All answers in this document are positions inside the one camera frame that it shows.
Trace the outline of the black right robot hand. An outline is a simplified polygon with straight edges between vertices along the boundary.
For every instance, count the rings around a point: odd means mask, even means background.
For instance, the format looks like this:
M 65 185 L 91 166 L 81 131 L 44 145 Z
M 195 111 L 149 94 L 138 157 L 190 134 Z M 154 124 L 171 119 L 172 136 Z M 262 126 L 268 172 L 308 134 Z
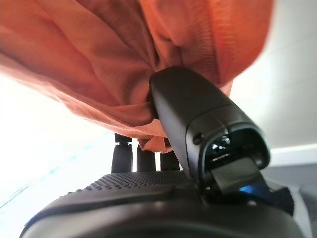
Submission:
M 199 74 L 150 78 L 152 99 L 181 171 L 103 176 L 36 214 L 23 238 L 301 238 L 286 187 L 271 187 L 268 142 Z

